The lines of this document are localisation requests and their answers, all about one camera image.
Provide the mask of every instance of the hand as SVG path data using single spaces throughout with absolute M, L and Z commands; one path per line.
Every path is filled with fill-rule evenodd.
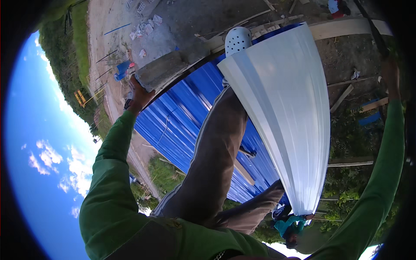
M 387 85 L 389 100 L 400 99 L 399 75 L 399 67 L 391 56 L 381 62 L 381 76 Z
M 314 216 L 315 216 L 315 214 L 309 214 L 305 218 L 306 218 L 306 220 L 311 220 L 311 219 L 313 219 Z
M 133 88 L 133 99 L 129 103 L 129 110 L 134 115 L 138 116 L 140 111 L 149 103 L 154 97 L 156 91 L 148 93 L 134 77 L 134 74 L 130 77 L 129 85 Z

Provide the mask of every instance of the blue metal roofing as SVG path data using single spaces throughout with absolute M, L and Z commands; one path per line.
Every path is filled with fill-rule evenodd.
M 202 123 L 223 89 L 223 76 L 216 66 L 223 59 L 224 54 L 177 83 L 148 106 L 134 125 L 153 147 L 184 173 L 188 172 Z M 237 160 L 255 184 L 250 185 L 234 170 L 228 198 L 243 203 L 267 189 L 279 176 L 250 120 L 242 146 L 256 153 L 254 158 L 248 158 L 241 152 L 237 155 Z M 282 200 L 289 203 L 286 196 Z

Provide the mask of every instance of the dirt ground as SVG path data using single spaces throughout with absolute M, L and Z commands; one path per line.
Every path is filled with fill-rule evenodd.
M 114 65 L 106 65 L 106 62 L 96 64 L 96 61 L 108 53 L 118 50 L 115 55 L 111 56 L 113 60 L 107 63 L 122 62 L 128 59 L 126 50 L 129 48 L 132 51 L 136 69 L 138 69 L 173 51 L 176 47 L 183 49 L 200 41 L 194 36 L 195 33 L 209 39 L 217 32 L 239 21 L 268 10 L 268 6 L 262 0 L 176 0 L 169 5 L 166 4 L 166 0 L 163 0 L 150 15 L 150 18 L 154 14 L 159 15 L 163 18 L 163 23 L 160 26 L 155 25 L 154 31 L 150 35 L 132 41 L 129 34 L 139 23 L 139 18 L 136 15 L 136 6 L 139 0 L 133 0 L 130 9 L 125 7 L 125 2 L 126 0 L 91 0 L 88 11 L 91 91 L 108 82 L 105 103 L 106 111 L 113 122 L 123 112 L 124 100 L 129 92 L 129 87 L 125 80 L 116 82 L 113 79 Z M 311 0 L 305 5 L 298 2 L 292 14 L 288 13 L 292 5 L 291 0 L 271 0 L 270 2 L 278 3 L 278 5 L 274 5 L 275 11 L 254 18 L 245 26 L 279 20 L 281 15 L 288 17 L 303 14 L 303 18 L 294 22 L 306 21 L 308 24 L 331 19 L 326 0 Z M 359 11 L 352 0 L 348 0 L 347 3 L 352 11 L 352 16 L 359 16 Z M 368 3 L 364 2 L 364 7 L 373 18 L 381 19 L 378 12 L 372 6 L 368 6 Z M 106 32 L 129 23 L 131 24 L 126 27 L 104 35 Z M 349 80 L 354 68 L 361 72 L 361 77 L 378 75 L 380 73 L 380 59 L 376 45 L 372 40 L 371 35 L 350 35 L 316 41 L 327 83 Z M 141 49 L 145 49 L 147 52 L 144 58 L 139 57 Z M 113 69 L 99 80 L 95 80 L 109 68 Z M 348 85 L 342 85 L 328 89 L 330 105 L 347 87 Z M 379 89 L 376 78 L 354 83 L 353 92 L 346 98 L 351 101 L 347 102 L 347 105 L 359 105 L 371 100 L 379 95 Z M 129 157 L 136 158 L 134 160 L 135 167 L 143 169 L 142 175 L 147 173 L 148 161 L 155 153 L 153 148 L 146 145 L 149 145 L 148 142 L 140 134 L 134 132 Z

